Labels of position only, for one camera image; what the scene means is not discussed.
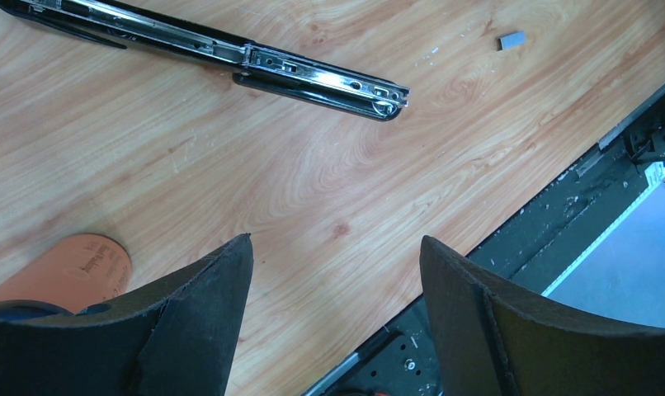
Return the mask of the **black stapler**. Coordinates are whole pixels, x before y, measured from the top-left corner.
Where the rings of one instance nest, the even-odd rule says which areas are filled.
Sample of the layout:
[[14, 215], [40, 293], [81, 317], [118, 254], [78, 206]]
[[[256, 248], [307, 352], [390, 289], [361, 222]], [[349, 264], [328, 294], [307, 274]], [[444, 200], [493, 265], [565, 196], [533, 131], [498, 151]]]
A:
[[0, 1], [0, 9], [98, 44], [123, 50], [132, 41], [231, 68], [239, 85], [357, 116], [389, 121], [408, 106], [409, 88], [394, 82], [118, 1]]

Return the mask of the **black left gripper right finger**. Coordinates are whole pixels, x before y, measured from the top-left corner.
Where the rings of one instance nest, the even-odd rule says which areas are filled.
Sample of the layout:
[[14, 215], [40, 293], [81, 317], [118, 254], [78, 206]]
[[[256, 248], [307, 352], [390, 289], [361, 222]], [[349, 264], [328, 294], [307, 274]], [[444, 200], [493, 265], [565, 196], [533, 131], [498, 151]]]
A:
[[665, 329], [575, 309], [422, 239], [423, 296], [449, 395], [665, 395]]

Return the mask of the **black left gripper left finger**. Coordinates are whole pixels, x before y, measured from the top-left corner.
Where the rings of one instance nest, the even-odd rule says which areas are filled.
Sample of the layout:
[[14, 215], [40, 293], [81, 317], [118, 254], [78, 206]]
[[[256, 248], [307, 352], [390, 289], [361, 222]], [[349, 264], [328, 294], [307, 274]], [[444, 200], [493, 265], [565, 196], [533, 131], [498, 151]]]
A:
[[0, 395], [222, 395], [253, 272], [242, 233], [180, 270], [73, 313], [0, 302]]

